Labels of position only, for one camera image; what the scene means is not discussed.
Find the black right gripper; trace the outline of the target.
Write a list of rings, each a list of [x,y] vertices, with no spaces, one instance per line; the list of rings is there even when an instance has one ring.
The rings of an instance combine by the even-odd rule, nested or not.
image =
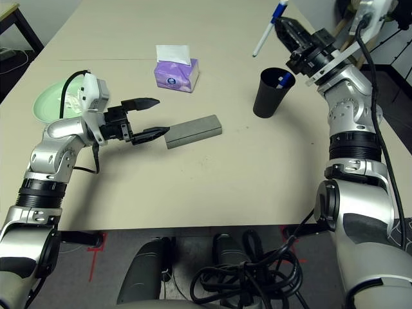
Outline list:
[[[296,19],[276,20],[276,34],[291,52],[288,67],[294,74],[312,76],[332,60],[335,37],[325,28],[310,34]]]

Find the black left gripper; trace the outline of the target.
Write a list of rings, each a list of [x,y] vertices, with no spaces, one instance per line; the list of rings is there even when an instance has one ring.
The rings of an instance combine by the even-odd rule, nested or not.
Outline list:
[[[149,109],[160,101],[155,98],[133,98],[129,100],[123,100],[122,106],[115,106],[109,108],[104,113],[104,124],[100,126],[100,132],[105,140],[118,139],[118,140],[130,140],[133,145],[144,144],[151,142],[169,131],[169,127],[152,127],[145,129],[140,133],[132,136],[132,130],[127,119],[127,111],[141,111]]]

